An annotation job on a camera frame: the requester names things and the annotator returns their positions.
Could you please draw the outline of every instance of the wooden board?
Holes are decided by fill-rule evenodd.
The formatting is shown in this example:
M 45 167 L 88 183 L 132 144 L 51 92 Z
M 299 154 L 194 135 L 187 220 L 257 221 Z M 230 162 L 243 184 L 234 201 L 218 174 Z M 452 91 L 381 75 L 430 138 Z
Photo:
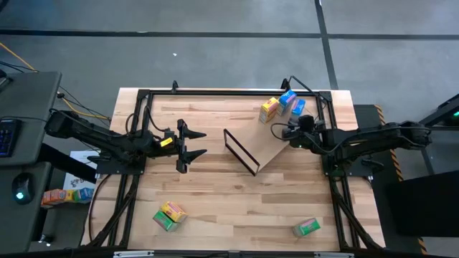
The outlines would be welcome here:
M 301 115 L 312 115 L 316 117 L 316 99 L 314 97 L 298 98 L 306 101 L 306 106 Z M 228 132 L 236 139 L 243 149 L 239 147 L 231 137 L 227 137 L 227 144 L 256 174 L 288 145 L 287 140 L 279 140 L 273 136 L 274 133 L 276 136 L 282 137 L 283 126 L 276 125 L 271 132 L 271 125 L 275 123 L 286 124 L 290 114 L 291 107 L 289 110 L 285 111 L 283 116 L 276 114 L 275 117 L 266 124 L 255 118 L 242 128 L 230 128 Z M 256 164 L 244 151 L 247 151 L 258 164 Z
M 121 88 L 111 129 L 124 133 L 133 111 L 137 88 Z M 338 127 L 356 128 L 349 91 L 332 91 Z M 138 189 L 129 241 L 130 249 L 337 251 L 336 227 L 328 180 L 321 157 L 290 146 L 254 177 L 224 147 L 223 128 L 242 128 L 258 118 L 269 97 L 155 96 L 153 119 L 159 127 L 176 127 L 185 119 L 189 128 L 207 137 L 188 140 L 189 150 L 207 148 L 187 174 L 175 171 L 175 157 L 149 159 Z M 315 104 L 308 110 L 316 115 Z M 93 235 L 113 213 L 120 176 L 112 176 L 100 190 L 93 210 Z M 384 246 L 374 195 L 361 178 L 349 186 L 357 218 L 374 240 Z M 175 232 L 165 232 L 152 217 L 165 201 L 175 201 L 189 218 Z M 296 238 L 292 226 L 316 217 L 321 229 Z M 349 225 L 344 222 L 348 243 Z M 124 216 L 118 227 L 118 241 Z M 87 230 L 82 244 L 88 243 Z

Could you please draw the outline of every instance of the yellow cable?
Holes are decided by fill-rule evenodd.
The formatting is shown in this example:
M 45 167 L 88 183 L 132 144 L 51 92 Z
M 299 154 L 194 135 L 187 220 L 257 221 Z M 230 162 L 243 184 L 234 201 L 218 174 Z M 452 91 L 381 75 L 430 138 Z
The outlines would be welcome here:
M 19 55 L 17 55 L 16 53 L 14 53 L 11 49 L 9 49 L 8 47 L 6 47 L 3 43 L 0 42 L 0 46 L 3 47 L 6 51 L 8 51 L 10 54 L 14 55 L 17 59 L 19 59 L 24 65 L 26 65 L 28 68 L 34 70 L 35 72 L 37 72 L 35 70 L 35 68 L 33 68 L 28 62 L 26 62 L 24 59 L 22 59 Z M 87 116 L 87 117 L 90 117 L 90 118 L 100 118 L 100 119 L 106 119 L 106 120 L 109 120 L 107 117 L 105 116 L 102 116 L 102 115 L 93 115 L 93 114 L 87 114 L 87 113 L 83 113 L 81 111 L 78 111 L 76 110 L 66 99 L 62 99 L 64 100 L 65 104 L 67 104 L 67 106 L 75 113 L 77 114 L 80 114 L 80 115 L 84 115 L 84 116 Z

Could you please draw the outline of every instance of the computer mouse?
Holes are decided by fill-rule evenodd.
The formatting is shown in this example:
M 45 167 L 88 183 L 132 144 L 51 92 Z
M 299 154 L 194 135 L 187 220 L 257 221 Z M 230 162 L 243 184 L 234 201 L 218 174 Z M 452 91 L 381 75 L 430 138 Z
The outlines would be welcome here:
M 34 198 L 33 175 L 20 173 L 13 179 L 11 192 L 14 200 L 21 205 L 28 204 Z

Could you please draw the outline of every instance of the metal bracket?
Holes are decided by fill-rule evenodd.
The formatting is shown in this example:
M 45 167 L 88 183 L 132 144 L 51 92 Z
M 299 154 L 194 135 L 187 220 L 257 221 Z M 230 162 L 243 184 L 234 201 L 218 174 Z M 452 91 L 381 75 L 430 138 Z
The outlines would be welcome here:
M 174 80 L 174 81 L 172 82 L 172 94 L 175 95 L 175 94 L 177 93 L 177 88 L 178 88 L 178 87 L 179 87 L 179 84 L 177 83 L 176 80 Z
M 281 89 L 285 89 L 286 92 L 291 90 L 290 83 L 288 82 L 288 80 L 286 78 L 284 78 L 284 80 L 282 81 L 282 84 L 280 85 L 280 88 Z
M 152 257 L 155 251 L 122 251 L 114 252 L 113 258 L 127 258 L 127 257 Z
M 315 258 L 354 258 L 354 254 L 335 253 L 335 252 L 315 252 Z

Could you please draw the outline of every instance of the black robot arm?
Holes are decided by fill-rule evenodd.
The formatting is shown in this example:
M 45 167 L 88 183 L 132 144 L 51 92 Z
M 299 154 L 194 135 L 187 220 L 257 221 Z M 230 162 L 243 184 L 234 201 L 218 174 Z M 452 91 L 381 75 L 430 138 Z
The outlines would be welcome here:
M 395 148 L 424 148 L 432 142 L 429 134 L 429 128 L 410 121 L 357 130 L 316 130 L 314 118 L 304 115 L 298 126 L 284 129 L 283 138 L 295 148 L 326 156 L 334 168 L 344 168 L 360 156 Z
M 94 125 L 72 111 L 52 111 L 45 126 L 46 134 L 56 138 L 76 138 L 101 149 L 100 156 L 90 157 L 96 163 L 115 159 L 125 166 L 131 166 L 140 162 L 144 156 L 156 158 L 177 155 L 176 169 L 186 173 L 186 165 L 207 151 L 187 151 L 185 138 L 195 139 L 206 134 L 188 129 L 182 119 L 177 120 L 179 135 L 169 129 L 164 131 L 163 137 L 154 135 L 150 130 L 137 130 L 122 135 Z

